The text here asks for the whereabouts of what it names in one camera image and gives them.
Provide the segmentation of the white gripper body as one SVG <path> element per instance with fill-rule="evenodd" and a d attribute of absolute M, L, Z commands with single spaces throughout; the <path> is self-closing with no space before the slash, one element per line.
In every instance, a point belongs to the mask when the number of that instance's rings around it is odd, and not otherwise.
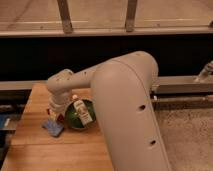
<path fill-rule="evenodd" d="M 51 96 L 49 98 L 49 112 L 50 118 L 53 121 L 57 121 L 59 116 L 64 117 L 65 112 L 70 104 L 70 98 L 59 98 Z"/>

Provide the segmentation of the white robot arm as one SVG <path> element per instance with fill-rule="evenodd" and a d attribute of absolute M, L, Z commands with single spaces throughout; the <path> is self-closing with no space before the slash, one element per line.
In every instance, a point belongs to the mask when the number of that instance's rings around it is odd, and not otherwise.
<path fill-rule="evenodd" d="M 150 98 L 157 78 L 156 60 L 143 51 L 65 69 L 47 80 L 50 106 L 59 113 L 72 89 L 89 87 L 114 171 L 172 171 Z"/>

